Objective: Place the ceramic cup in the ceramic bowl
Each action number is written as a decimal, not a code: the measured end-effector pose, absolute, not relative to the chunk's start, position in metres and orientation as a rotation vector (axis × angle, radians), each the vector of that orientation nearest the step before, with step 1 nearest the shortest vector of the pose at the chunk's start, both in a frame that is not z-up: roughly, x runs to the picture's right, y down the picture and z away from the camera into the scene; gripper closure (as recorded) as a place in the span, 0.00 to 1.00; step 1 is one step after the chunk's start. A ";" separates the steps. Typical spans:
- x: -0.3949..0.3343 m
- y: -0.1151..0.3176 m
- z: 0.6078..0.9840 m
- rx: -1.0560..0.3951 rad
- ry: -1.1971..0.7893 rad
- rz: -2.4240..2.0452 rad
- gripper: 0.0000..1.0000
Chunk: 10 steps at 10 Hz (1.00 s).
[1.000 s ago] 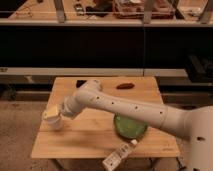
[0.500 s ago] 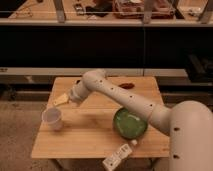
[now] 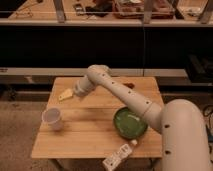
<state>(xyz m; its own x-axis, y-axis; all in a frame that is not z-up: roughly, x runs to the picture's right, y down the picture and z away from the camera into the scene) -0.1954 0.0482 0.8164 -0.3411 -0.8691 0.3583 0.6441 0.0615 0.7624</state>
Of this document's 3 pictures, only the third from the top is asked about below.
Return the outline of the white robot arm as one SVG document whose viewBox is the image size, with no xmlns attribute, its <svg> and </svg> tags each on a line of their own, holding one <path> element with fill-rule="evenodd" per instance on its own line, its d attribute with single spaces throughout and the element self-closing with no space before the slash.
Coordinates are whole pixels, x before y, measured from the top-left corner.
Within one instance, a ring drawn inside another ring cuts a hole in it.
<svg viewBox="0 0 213 171">
<path fill-rule="evenodd" d="M 162 171 L 213 171 L 205 121 L 194 103 L 175 99 L 161 107 L 114 80 L 106 65 L 90 65 L 72 92 L 84 97 L 97 86 L 111 92 L 162 135 Z"/>
</svg>

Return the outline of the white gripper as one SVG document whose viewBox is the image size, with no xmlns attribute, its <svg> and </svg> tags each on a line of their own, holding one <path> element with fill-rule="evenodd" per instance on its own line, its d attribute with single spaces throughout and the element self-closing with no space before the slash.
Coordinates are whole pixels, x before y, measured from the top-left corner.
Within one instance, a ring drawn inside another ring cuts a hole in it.
<svg viewBox="0 0 213 171">
<path fill-rule="evenodd" d="M 79 97 L 83 97 L 83 96 L 87 96 L 90 92 L 92 92 L 95 89 L 96 85 L 93 84 L 87 76 L 84 76 L 82 78 L 80 78 L 75 86 L 74 86 L 74 94 L 79 96 Z M 64 92 L 62 92 L 59 95 L 59 100 L 63 101 L 65 99 L 68 99 L 70 97 L 73 96 L 73 91 L 71 89 L 66 89 Z"/>
</svg>

